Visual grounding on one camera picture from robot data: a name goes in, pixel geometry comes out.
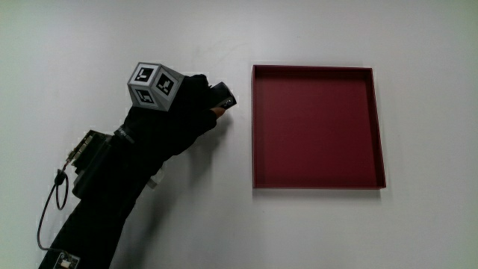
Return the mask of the person's left hand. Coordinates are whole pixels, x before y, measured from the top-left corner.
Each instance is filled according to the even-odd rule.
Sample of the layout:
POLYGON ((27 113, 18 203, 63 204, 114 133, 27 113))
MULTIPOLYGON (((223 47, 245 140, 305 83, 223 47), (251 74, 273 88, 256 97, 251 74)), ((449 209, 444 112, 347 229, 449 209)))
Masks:
POLYGON ((183 75, 162 64, 140 62, 127 86, 132 107, 114 134, 143 158, 178 155, 226 112, 204 74, 183 75))

